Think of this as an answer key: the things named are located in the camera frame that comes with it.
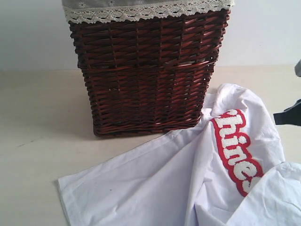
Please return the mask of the grey lace-trimmed basket liner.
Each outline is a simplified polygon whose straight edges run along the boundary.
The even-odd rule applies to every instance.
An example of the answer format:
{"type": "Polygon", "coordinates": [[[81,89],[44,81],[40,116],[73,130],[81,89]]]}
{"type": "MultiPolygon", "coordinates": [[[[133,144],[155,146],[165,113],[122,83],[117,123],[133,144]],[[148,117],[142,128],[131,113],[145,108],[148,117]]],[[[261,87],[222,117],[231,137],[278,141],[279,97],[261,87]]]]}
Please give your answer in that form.
{"type": "Polygon", "coordinates": [[[233,0],[63,0],[68,22],[80,24],[136,22],[230,10],[233,0]]]}

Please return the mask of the dark red wicker basket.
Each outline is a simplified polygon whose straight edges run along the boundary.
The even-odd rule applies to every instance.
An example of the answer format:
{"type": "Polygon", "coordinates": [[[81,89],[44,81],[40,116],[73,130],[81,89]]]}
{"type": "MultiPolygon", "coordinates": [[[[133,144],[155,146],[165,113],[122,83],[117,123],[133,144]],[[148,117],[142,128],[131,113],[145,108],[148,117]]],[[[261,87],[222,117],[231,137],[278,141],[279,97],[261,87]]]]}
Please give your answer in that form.
{"type": "Polygon", "coordinates": [[[98,137],[186,129],[201,118],[230,10],[70,23],[98,137]]]}

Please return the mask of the white t-shirt red lettering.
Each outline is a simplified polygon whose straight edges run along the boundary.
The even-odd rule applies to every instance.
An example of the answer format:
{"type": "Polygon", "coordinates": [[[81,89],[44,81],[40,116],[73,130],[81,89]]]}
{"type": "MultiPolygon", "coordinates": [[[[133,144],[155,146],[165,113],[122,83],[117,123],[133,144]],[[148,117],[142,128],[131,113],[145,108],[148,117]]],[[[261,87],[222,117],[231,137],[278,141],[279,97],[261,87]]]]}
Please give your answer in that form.
{"type": "Polygon", "coordinates": [[[298,226],[301,166],[252,91],[222,84],[201,121],[58,180],[71,226],[298,226]]]}

